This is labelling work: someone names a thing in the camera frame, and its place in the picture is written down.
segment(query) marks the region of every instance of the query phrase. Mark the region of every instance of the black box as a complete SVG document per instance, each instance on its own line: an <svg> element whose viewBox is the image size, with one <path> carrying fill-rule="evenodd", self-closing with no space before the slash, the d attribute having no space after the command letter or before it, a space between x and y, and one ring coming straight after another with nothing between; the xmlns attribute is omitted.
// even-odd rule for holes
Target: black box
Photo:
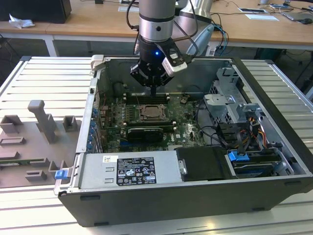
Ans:
<svg viewBox="0 0 313 235"><path fill-rule="evenodd" d="M21 20L63 24L71 11L69 0L0 0L0 21L8 21L11 14Z"/></svg>

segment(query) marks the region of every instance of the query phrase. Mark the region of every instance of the white paper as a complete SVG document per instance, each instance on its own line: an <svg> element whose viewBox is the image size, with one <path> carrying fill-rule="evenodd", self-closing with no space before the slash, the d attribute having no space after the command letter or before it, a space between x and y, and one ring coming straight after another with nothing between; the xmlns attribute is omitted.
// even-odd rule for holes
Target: white paper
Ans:
<svg viewBox="0 0 313 235"><path fill-rule="evenodd" d="M20 19L17 19L15 17L11 16L11 14L10 14L9 23L12 26L19 28L19 29L21 29L22 27L33 27L33 26L35 26L31 20L20 20Z"/></svg>
<svg viewBox="0 0 313 235"><path fill-rule="evenodd" d="M261 16L261 15L253 15L253 14L246 14L246 16L250 20L263 20L263 21L279 21L276 17L274 16Z"/></svg>

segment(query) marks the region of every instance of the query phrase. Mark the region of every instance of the sticker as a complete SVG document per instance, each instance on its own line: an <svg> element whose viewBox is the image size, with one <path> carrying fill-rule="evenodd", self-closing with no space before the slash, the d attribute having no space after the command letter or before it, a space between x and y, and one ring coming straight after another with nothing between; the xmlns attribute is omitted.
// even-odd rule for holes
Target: sticker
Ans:
<svg viewBox="0 0 313 235"><path fill-rule="evenodd" d="M117 162L118 156L117 155L106 155L103 156L102 162L103 163L115 163Z"/></svg>
<svg viewBox="0 0 313 235"><path fill-rule="evenodd" d="M117 185L156 184L154 158L116 158Z"/></svg>

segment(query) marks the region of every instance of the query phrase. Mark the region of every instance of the smartphone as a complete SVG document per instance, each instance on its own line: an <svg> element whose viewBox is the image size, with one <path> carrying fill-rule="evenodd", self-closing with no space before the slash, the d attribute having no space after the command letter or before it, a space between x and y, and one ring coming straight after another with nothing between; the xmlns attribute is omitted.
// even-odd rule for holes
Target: smartphone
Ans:
<svg viewBox="0 0 313 235"><path fill-rule="evenodd" d="M285 9L285 10L292 9L292 7L286 6L286 5L283 5L283 4L273 4L273 3L271 3L270 6L272 8L275 8L275 9Z"/></svg>

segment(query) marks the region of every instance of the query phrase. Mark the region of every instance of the black plastic cover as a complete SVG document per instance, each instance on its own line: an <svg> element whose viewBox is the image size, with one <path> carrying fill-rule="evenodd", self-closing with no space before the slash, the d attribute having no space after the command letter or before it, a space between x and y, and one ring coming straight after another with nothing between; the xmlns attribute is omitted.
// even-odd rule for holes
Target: black plastic cover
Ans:
<svg viewBox="0 0 313 235"><path fill-rule="evenodd" d="M186 165L187 174L182 179L185 182L232 178L225 158L227 152L219 146L178 148L176 153Z"/></svg>

